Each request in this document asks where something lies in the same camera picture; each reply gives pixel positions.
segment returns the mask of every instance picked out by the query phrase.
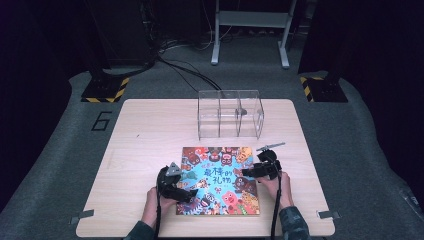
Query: yellow and black tape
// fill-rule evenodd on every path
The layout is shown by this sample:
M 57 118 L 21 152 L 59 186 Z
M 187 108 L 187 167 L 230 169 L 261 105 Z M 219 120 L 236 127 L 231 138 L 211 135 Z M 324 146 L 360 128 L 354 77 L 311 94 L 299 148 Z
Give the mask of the yellow and black tape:
M 314 97 L 312 96 L 312 93 L 311 93 L 311 89 L 309 89 L 307 79 L 308 79 L 308 78 L 306 78 L 306 77 L 301 77 L 301 78 L 300 78 L 300 82 L 302 83 L 303 90 L 305 91 L 306 99 L 308 99 L 308 102 L 315 102 L 315 101 L 314 101 Z M 322 78 L 320 78 L 320 77 L 314 77 L 314 78 L 309 78 L 309 79 L 313 79 L 313 80 L 323 80 L 323 79 L 322 79 Z
M 101 102 L 118 102 L 124 94 L 125 88 L 129 82 L 129 78 L 126 78 L 122 81 L 121 86 L 119 87 L 118 92 L 113 98 L 81 98 L 81 102 L 92 102 L 92 103 L 101 103 Z

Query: gray mat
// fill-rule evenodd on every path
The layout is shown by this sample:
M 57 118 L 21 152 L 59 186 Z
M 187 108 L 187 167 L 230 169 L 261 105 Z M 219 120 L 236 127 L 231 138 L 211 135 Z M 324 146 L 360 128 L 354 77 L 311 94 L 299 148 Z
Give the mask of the gray mat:
M 349 103 L 307 102 L 297 75 L 304 40 L 299 38 L 288 53 L 289 70 L 281 68 L 275 37 L 223 43 L 218 66 L 210 64 L 212 47 L 179 47 L 162 57 L 193 64 L 222 89 L 257 89 L 262 98 L 294 102 L 328 205 L 342 215 L 328 239 L 424 239 L 423 221 L 399 194 L 408 187 L 388 167 L 372 117 L 355 88 L 340 82 Z M 211 89 L 198 78 L 184 76 L 197 90 Z M 131 77 L 117 103 L 80 102 L 89 80 L 88 73 L 70 79 L 73 94 L 56 131 L 0 215 L 0 239 L 78 239 L 69 220 L 84 208 L 123 102 L 197 97 L 163 63 Z M 102 111 L 111 112 L 103 115 L 110 119 L 108 127 L 91 131 Z

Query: colorful book cover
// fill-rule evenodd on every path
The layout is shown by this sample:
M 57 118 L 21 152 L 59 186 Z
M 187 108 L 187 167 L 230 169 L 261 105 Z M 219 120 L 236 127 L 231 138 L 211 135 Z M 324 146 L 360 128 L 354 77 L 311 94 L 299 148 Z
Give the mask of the colorful book cover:
M 184 147 L 178 187 L 198 192 L 177 215 L 259 214 L 256 181 L 241 171 L 252 166 L 250 147 Z

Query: hand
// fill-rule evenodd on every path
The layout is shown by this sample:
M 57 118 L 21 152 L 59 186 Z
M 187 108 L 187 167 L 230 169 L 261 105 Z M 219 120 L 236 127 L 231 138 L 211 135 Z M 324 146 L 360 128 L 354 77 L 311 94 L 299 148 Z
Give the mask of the hand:
M 144 212 L 143 216 L 141 217 L 141 221 L 143 221 L 145 224 L 149 225 L 151 228 L 154 229 L 157 219 L 157 207 L 158 207 L 158 201 L 157 201 L 157 190 L 156 187 L 152 187 L 147 192 L 147 200 L 146 205 L 144 205 Z M 169 208 L 176 204 L 177 201 L 170 198 L 164 198 L 160 197 L 160 207 L 161 207 L 161 216 L 166 215 Z
M 279 175 L 281 176 L 280 207 L 286 208 L 289 206 L 294 206 L 291 194 L 290 177 L 286 172 L 281 172 Z M 268 189 L 269 195 L 271 195 L 274 200 L 277 198 L 278 178 L 270 180 L 266 177 L 258 177 L 256 180 L 265 185 L 265 187 Z

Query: clear acrylic box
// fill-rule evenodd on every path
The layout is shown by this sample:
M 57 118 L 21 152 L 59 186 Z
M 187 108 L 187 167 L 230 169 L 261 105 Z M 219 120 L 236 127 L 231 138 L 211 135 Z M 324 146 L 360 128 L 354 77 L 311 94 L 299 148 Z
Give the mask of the clear acrylic box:
M 256 137 L 264 111 L 257 90 L 199 91 L 198 133 L 201 138 Z

